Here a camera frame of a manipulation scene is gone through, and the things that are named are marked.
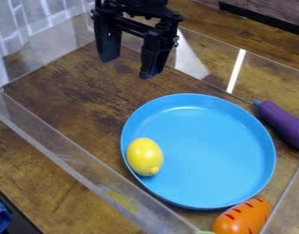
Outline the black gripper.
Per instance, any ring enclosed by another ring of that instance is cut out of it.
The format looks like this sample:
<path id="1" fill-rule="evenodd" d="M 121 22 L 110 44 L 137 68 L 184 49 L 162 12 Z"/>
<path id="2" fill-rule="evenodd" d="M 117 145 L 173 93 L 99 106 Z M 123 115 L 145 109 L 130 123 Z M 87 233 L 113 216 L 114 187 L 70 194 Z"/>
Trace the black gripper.
<path id="1" fill-rule="evenodd" d="M 168 7 L 169 0 L 95 0 L 94 33 L 99 58 L 110 62 L 121 56 L 122 31 L 145 36 L 139 78 L 149 80 L 165 70 L 173 47 L 178 45 L 180 12 Z M 141 16 L 159 19 L 155 27 L 133 20 Z"/>

